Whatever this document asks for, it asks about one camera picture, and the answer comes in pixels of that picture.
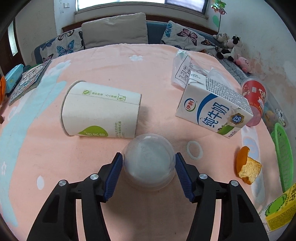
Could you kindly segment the orange peel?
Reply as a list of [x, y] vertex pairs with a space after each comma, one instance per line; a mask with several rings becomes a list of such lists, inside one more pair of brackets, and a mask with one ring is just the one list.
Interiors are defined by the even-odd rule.
[[236, 156], [236, 172], [237, 176], [243, 180], [244, 183], [251, 185], [259, 176], [262, 165], [260, 162], [248, 156], [250, 148], [248, 146], [242, 147]]

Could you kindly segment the clear plastic dome lid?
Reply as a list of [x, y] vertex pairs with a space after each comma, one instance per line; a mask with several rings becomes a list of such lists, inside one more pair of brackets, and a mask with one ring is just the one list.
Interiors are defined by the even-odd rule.
[[126, 181], [143, 191], [158, 191], [175, 175], [176, 157], [171, 143], [164, 137], [148, 133], [132, 139], [123, 152]]

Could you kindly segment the clear plastic bag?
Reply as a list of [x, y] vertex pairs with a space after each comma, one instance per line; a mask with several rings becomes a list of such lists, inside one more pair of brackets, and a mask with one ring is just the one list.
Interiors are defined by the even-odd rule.
[[192, 57], [188, 55], [187, 51], [179, 49], [173, 60], [171, 84], [179, 89], [184, 89], [192, 71], [216, 80], [227, 87], [234, 89], [232, 84], [226, 79], [222, 72], [218, 71], [214, 67], [211, 67], [210, 70], [202, 68]]

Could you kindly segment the yellow green juice carton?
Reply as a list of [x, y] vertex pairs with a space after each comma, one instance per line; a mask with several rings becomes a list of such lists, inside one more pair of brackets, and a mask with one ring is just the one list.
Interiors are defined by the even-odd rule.
[[273, 202], [263, 207], [259, 217], [267, 233], [290, 223], [295, 215], [295, 184]]

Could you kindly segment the green plastic basket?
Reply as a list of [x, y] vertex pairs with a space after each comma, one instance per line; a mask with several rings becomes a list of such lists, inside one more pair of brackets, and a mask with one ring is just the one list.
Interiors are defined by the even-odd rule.
[[293, 185], [292, 149], [287, 133], [280, 123], [274, 125], [270, 135], [275, 145], [282, 191], [286, 192]]

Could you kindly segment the white paper cup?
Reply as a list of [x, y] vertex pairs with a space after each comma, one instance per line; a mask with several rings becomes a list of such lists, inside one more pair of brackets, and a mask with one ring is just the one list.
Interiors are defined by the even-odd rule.
[[142, 95], [76, 81], [61, 104], [60, 120], [68, 136], [134, 138]]

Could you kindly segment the red instant noodle cup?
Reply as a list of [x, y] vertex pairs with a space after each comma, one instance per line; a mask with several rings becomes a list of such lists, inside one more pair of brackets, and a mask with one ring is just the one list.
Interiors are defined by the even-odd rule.
[[264, 105], [267, 101], [267, 90], [264, 83], [255, 76], [247, 77], [241, 84], [242, 95], [248, 100], [253, 118], [246, 124], [249, 127], [260, 123]]

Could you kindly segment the picture book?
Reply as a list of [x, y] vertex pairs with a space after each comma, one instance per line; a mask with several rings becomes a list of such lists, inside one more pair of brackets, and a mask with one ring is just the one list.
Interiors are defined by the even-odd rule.
[[37, 65], [34, 68], [31, 68], [30, 70], [22, 74], [22, 77], [18, 85], [15, 87], [12, 94], [10, 95], [10, 100], [8, 103], [9, 106], [11, 106], [15, 101], [17, 101], [26, 93], [33, 90], [39, 85], [50, 63], [51, 60], [47, 60], [46, 62]]

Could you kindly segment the pink blanket tablecloth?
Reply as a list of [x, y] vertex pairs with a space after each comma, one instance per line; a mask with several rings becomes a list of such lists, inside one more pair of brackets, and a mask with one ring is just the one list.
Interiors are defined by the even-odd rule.
[[185, 161], [219, 182], [236, 179], [237, 151], [250, 146], [262, 163], [254, 184], [242, 183], [260, 210], [281, 195], [274, 143], [264, 123], [225, 138], [175, 115], [182, 90], [171, 85], [177, 49], [163, 45], [110, 45], [54, 59], [39, 86], [4, 112], [1, 125], [1, 214], [26, 240], [47, 197], [65, 179], [82, 181], [128, 144], [122, 138], [69, 137], [60, 122], [63, 98], [78, 80], [140, 93], [137, 134], [165, 137]]

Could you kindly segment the cow plush toy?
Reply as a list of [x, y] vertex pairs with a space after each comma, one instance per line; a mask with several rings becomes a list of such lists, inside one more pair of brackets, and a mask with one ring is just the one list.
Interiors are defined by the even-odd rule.
[[220, 43], [220, 48], [216, 55], [218, 59], [227, 59], [234, 62], [238, 58], [238, 55], [241, 54], [242, 41], [240, 37], [235, 35], [229, 38], [226, 33], [218, 33], [217, 35], [213, 35], [213, 38]]

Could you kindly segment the butterfly pillow left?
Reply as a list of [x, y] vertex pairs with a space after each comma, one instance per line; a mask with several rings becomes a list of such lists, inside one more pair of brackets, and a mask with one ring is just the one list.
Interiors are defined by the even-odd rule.
[[34, 50], [36, 63], [41, 64], [48, 60], [61, 57], [85, 49], [82, 28], [64, 32], [53, 39], [46, 41]]

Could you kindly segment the butterfly pillow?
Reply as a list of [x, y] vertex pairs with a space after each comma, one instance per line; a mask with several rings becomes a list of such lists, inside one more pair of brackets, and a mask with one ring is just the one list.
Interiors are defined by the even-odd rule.
[[46, 41], [34, 50], [36, 63], [41, 64], [48, 60], [61, 57], [85, 49], [82, 28], [64, 32], [53, 39]]
[[173, 21], [168, 22], [160, 43], [181, 50], [206, 53], [214, 57], [219, 50], [219, 47], [210, 40]]

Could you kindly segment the butterfly pillow right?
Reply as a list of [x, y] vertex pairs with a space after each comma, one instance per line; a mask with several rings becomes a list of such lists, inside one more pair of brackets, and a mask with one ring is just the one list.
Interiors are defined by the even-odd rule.
[[173, 21], [168, 22], [160, 43], [181, 50], [206, 53], [214, 57], [219, 50], [219, 47], [210, 40]]

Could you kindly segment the beige cushion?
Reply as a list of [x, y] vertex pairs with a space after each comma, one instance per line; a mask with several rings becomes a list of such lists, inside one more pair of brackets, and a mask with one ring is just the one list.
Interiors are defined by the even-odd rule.
[[148, 44], [145, 13], [120, 15], [82, 24], [85, 48], [113, 44]]

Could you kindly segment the blue sofa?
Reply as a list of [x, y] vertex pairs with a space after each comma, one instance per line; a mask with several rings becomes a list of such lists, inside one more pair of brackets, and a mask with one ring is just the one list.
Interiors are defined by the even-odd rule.
[[[148, 42], [149, 44], [159, 44], [161, 42], [161, 38], [163, 34], [165, 33], [165, 28], [168, 23], [158, 22], [158, 21], [147, 21], [147, 35], [148, 35]], [[199, 34], [203, 36], [205, 39], [211, 41], [214, 45], [219, 45], [218, 41], [213, 38], [212, 35], [209, 35], [208, 33], [204, 33], [192, 28], [188, 28], [191, 32], [195, 32], [196, 34]], [[41, 56], [41, 52], [45, 51], [46, 49], [53, 46], [53, 42], [55, 40], [58, 40], [59, 36], [54, 37], [53, 39], [50, 39], [46, 41], [45, 43], [37, 46], [34, 51], [34, 57], [37, 64], [43, 63], [43, 57]]]

